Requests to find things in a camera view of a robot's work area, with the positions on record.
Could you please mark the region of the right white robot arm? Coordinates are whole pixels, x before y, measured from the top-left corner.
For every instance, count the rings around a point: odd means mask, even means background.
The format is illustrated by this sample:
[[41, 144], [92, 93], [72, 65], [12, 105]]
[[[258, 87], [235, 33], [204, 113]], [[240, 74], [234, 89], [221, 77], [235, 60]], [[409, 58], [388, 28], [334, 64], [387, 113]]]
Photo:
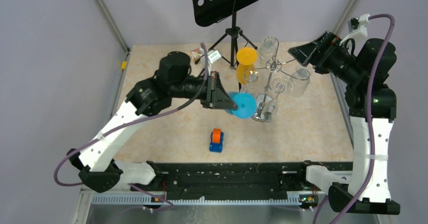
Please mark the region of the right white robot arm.
[[331, 32], [292, 47], [288, 53], [301, 65], [312, 65], [318, 74], [333, 74], [346, 84], [345, 101], [353, 131], [352, 176], [343, 180], [326, 167], [309, 166], [298, 173], [303, 190], [317, 185], [326, 191], [335, 212], [398, 215], [400, 204], [388, 186], [388, 141], [397, 111], [395, 92], [385, 83], [396, 62], [395, 46], [371, 38], [358, 55]]

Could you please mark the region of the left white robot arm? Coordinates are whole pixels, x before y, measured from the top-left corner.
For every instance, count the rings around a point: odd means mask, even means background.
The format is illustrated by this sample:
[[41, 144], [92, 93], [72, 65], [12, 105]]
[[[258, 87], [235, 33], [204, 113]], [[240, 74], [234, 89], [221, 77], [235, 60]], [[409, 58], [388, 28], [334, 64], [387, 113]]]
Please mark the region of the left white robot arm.
[[180, 51], [163, 57], [154, 75], [139, 81], [126, 95], [116, 114], [81, 150], [70, 150], [70, 162], [79, 170], [81, 183], [103, 193], [117, 184], [142, 184], [156, 190], [162, 177], [146, 163], [114, 160], [116, 153], [147, 121], [173, 113], [174, 98], [184, 98], [187, 104], [199, 100], [208, 109], [236, 110], [237, 104], [225, 91], [218, 72], [205, 72], [195, 77], [191, 58]]

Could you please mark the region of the clear wine glass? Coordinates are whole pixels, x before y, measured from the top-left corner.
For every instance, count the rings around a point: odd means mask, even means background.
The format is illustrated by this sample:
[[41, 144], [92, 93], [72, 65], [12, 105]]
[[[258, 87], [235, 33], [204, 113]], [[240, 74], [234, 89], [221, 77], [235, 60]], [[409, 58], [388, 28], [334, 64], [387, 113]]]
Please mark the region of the clear wine glass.
[[243, 73], [244, 84], [241, 92], [257, 97], [262, 92], [263, 75], [259, 69], [249, 68]]

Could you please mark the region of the clear glass with clips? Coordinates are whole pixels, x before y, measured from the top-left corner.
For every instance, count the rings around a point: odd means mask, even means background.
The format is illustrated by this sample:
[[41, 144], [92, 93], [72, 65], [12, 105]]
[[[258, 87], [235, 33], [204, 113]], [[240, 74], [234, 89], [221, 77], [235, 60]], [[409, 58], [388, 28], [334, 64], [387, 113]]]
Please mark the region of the clear glass with clips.
[[292, 90], [289, 94], [293, 97], [301, 97], [310, 84], [310, 76], [311, 73], [307, 68], [297, 66], [290, 79], [292, 83]]

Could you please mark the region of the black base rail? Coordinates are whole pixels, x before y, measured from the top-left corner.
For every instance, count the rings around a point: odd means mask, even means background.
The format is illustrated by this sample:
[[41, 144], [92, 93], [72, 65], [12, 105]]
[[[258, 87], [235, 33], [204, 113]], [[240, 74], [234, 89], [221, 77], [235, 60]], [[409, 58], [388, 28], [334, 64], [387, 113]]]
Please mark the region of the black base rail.
[[169, 201], [197, 200], [201, 197], [213, 201], [285, 200], [292, 191], [312, 191], [313, 184], [306, 181], [306, 168], [325, 166], [330, 171], [349, 171], [352, 163], [317, 162], [265, 162], [265, 163], [155, 163], [155, 178], [148, 184], [133, 184], [138, 188], [165, 193]]

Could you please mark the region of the small cardboard box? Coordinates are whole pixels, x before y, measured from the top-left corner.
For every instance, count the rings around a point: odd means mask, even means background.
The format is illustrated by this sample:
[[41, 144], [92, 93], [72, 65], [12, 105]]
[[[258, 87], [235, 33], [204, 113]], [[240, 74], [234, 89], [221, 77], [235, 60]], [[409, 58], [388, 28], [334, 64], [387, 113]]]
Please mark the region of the small cardboard box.
[[194, 62], [200, 60], [204, 56], [204, 50], [202, 47], [193, 49], [189, 53]]

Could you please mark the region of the orange plastic wine glass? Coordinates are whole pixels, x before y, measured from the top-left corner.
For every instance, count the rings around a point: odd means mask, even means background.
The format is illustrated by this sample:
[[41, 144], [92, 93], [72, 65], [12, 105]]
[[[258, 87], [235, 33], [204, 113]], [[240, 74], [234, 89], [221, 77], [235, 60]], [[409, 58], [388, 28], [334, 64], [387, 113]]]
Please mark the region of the orange plastic wine glass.
[[243, 47], [236, 53], [236, 59], [238, 63], [236, 78], [241, 85], [245, 85], [247, 82], [244, 79], [244, 72], [254, 66], [258, 59], [257, 51], [252, 47]]

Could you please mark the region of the blue plastic wine glass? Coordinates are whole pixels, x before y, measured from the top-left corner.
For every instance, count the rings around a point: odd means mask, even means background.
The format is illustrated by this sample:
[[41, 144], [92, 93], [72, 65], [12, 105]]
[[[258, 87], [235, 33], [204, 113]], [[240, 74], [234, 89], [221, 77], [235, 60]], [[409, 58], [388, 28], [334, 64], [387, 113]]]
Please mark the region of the blue plastic wine glass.
[[237, 104], [237, 110], [225, 110], [226, 113], [234, 115], [240, 119], [251, 118], [257, 110], [257, 102], [255, 98], [245, 92], [229, 92], [230, 97]]

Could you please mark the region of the yellow clamp left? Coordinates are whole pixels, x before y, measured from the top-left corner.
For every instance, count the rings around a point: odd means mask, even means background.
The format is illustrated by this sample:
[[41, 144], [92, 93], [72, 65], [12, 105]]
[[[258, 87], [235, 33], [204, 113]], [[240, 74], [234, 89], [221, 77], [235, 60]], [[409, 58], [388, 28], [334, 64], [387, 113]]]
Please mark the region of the yellow clamp left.
[[123, 61], [122, 64], [121, 64], [121, 70], [125, 70], [126, 66], [127, 66], [127, 62]]

